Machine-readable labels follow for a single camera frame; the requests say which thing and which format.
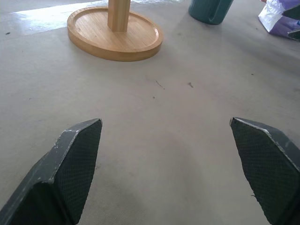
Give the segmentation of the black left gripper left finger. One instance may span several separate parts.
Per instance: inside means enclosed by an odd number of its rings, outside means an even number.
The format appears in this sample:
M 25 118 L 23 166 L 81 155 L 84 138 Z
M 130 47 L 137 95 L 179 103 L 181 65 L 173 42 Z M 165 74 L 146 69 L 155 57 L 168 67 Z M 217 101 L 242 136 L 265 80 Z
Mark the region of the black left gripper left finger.
M 64 130 L 0 211 L 2 225 L 76 225 L 93 180 L 100 118 Z

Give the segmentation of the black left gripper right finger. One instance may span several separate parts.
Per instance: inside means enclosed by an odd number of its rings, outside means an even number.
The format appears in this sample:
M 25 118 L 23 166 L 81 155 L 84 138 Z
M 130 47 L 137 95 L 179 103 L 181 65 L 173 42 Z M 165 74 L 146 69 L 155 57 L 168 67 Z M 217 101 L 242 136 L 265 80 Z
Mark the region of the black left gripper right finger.
M 300 150 L 279 129 L 233 117 L 230 127 L 242 168 L 272 225 L 300 223 Z

